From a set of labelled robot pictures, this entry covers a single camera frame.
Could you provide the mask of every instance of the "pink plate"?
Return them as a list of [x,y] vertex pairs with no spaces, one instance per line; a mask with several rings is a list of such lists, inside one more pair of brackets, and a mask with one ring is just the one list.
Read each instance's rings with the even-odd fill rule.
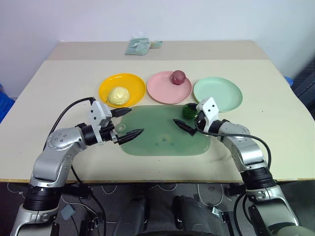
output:
[[147,82],[149,95],[157,102],[163,104],[176,104],[184,101],[192,91],[191,82],[186,77],[181,85],[171,81],[173,71],[162,71],[153,75]]

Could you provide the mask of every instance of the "plate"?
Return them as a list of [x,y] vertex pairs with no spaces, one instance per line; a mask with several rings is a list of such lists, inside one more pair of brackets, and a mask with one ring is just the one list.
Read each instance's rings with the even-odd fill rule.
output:
[[157,102],[163,104],[176,104],[190,96],[192,85],[186,77],[181,85],[175,85],[171,81],[173,71],[162,71],[153,75],[147,82],[149,95]]
[[[107,96],[114,87],[124,87],[128,89],[130,93],[130,99],[127,103],[117,106],[107,101]],[[102,101],[108,106],[116,108],[129,107],[138,103],[143,98],[146,93],[146,84],[140,77],[136,75],[122,73],[112,75],[104,80],[98,89],[98,93]]]
[[241,90],[231,81],[220,77],[207,77],[199,80],[193,87],[198,102],[213,97],[220,112],[237,108],[243,101]]

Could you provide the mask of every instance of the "red onion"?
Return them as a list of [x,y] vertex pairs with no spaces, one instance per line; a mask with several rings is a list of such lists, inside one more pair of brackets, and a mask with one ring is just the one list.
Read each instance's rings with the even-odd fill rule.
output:
[[181,70],[175,70],[171,75],[172,83],[175,85],[181,85],[183,82],[185,82],[185,79],[186,75]]

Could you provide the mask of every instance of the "white wall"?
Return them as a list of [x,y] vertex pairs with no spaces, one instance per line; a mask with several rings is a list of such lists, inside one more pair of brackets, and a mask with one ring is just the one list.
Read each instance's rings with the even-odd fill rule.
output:
[[255,41],[287,76],[315,53],[315,0],[0,0],[0,83],[18,96],[59,41]]

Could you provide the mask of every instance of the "black cable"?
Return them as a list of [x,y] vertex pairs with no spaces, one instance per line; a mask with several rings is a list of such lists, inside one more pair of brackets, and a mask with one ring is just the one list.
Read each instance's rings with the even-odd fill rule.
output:
[[[84,183],[81,181],[81,179],[78,177],[77,173],[75,172],[73,166],[71,166],[71,170],[72,170],[72,172],[73,172],[75,178],[76,178],[77,181],[79,182],[79,184],[80,184],[82,187],[85,187]],[[91,197],[94,199],[94,201],[97,203],[97,205],[99,206],[99,208],[100,208],[101,211],[102,211],[102,216],[103,216],[103,221],[104,221],[104,232],[103,232],[103,235],[106,236],[106,214],[105,214],[105,210],[104,210],[102,204],[99,202],[99,200],[94,196],[92,190],[90,190],[90,195],[91,195]]]
[[244,212],[244,215],[246,216],[246,219],[248,220],[248,222],[250,222],[250,224],[252,225],[252,221],[251,221],[251,219],[248,216],[247,211],[246,211],[246,205],[245,205],[246,200],[247,200],[247,195],[245,195],[245,197],[243,198],[243,212]]
[[239,236],[243,236],[242,235],[242,232],[240,230],[240,226],[238,225],[238,221],[237,221],[237,216],[236,216],[236,210],[237,210],[237,205],[238,205],[238,202],[240,201],[240,199],[245,195],[245,193],[242,193],[240,196],[238,196],[238,198],[236,199],[235,203],[234,203],[234,208],[233,208],[233,217],[234,217],[234,222],[235,222],[235,227],[236,227],[236,230],[239,234]]
[[75,224],[75,221],[74,221],[74,219],[73,219],[72,216],[71,216],[71,220],[72,220],[72,222],[73,222],[73,224],[74,224],[74,226],[75,226],[75,230],[76,230],[76,232],[77,232],[77,234],[78,234],[78,236],[79,236],[80,234],[79,234],[79,231],[78,231],[78,227],[77,227],[77,225]]
[[210,132],[205,132],[203,130],[201,130],[198,126],[198,122],[195,120],[194,122],[195,124],[195,128],[202,134],[206,134],[206,135],[212,135],[212,136],[222,136],[222,137],[226,137],[226,136],[234,136],[234,137],[247,137],[247,138],[251,138],[251,139],[256,139],[258,141],[260,141],[265,148],[267,149],[267,153],[268,153],[268,168],[270,169],[271,166],[271,151],[270,148],[268,147],[268,145],[260,138],[253,136],[253,135],[249,135],[249,134],[216,134],[216,133],[210,133]]
[[55,131],[55,129],[56,129],[58,123],[60,122],[61,118],[65,115],[65,113],[66,113],[71,107],[73,107],[74,105],[76,105],[76,104],[78,104],[78,103],[80,103],[80,102],[84,102],[84,101],[90,101],[90,103],[92,104],[93,101],[95,101],[95,98],[93,98],[93,97],[82,98],[82,99],[80,99],[80,100],[77,100],[77,101],[71,103],[69,106],[67,106],[66,109],[64,109],[64,111],[60,114],[60,116],[59,116],[58,119],[56,120],[56,122],[55,122],[54,126],[51,128],[51,130],[50,130],[48,136],[49,136],[52,132]]
[[[80,198],[78,198],[78,200],[79,200],[79,202],[80,202],[81,204],[84,204],[83,201],[82,201]],[[84,206],[84,209],[87,211],[87,213],[89,214],[89,216],[90,216],[90,218],[91,218],[91,220],[92,220],[93,217],[92,217],[90,211],[89,211],[85,206]]]

